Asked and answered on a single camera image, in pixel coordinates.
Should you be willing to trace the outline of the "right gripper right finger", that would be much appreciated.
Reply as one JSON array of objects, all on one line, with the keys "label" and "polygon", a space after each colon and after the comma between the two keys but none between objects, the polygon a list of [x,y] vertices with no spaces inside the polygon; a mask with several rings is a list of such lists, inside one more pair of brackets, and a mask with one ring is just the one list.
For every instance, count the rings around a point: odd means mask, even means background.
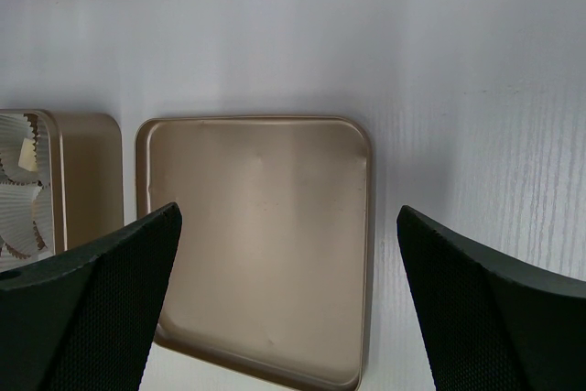
[{"label": "right gripper right finger", "polygon": [[400,254],[438,390],[582,390],[585,284],[403,206]]}]

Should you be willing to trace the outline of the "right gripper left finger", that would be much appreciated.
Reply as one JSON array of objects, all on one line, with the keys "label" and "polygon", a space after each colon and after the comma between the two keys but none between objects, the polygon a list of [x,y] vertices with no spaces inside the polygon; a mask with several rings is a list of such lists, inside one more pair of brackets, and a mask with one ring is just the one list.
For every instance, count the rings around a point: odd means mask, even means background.
[{"label": "right gripper left finger", "polygon": [[1,275],[4,390],[137,390],[178,250],[172,202]]}]

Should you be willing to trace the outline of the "white square chocolate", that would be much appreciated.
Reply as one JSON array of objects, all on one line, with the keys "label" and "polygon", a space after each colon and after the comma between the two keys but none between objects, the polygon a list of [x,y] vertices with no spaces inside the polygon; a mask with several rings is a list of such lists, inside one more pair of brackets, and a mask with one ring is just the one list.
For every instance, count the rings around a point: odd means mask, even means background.
[{"label": "white square chocolate", "polygon": [[17,164],[28,172],[38,171],[36,146],[33,139],[24,138],[22,140]]}]

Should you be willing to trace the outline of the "gold tin lid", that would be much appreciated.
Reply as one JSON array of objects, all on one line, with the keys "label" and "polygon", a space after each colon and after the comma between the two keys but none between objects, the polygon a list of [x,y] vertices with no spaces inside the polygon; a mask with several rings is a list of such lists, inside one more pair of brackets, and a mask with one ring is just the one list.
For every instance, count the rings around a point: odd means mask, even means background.
[{"label": "gold tin lid", "polygon": [[371,162],[338,116],[144,122],[136,213],[182,214],[157,345],[296,390],[358,388]]}]

